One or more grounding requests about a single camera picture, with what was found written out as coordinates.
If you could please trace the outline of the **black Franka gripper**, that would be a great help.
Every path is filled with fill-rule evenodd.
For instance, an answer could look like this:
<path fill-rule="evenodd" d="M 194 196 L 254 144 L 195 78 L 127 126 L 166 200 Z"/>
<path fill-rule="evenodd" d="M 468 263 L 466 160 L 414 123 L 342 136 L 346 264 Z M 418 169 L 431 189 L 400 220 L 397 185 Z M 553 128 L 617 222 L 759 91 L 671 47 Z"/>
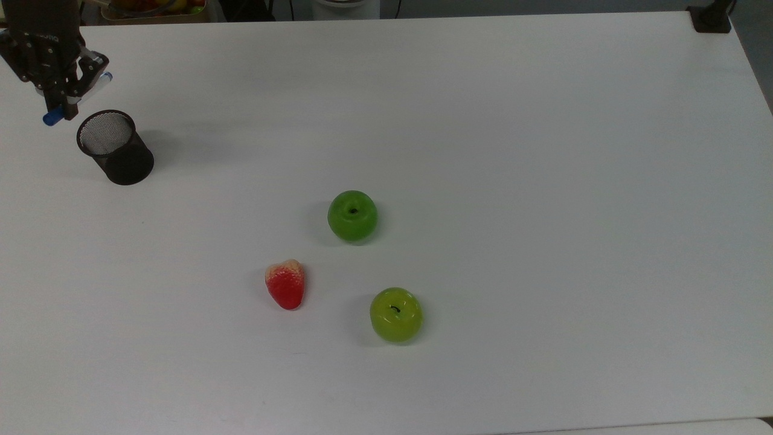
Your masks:
<path fill-rule="evenodd" d="M 96 91 L 110 63 L 103 53 L 81 48 L 79 2 L 3 1 L 2 10 L 3 60 L 22 82 L 43 85 L 46 121 L 72 120 L 79 113 L 75 98 Z M 80 78 L 60 77 L 78 57 Z"/>

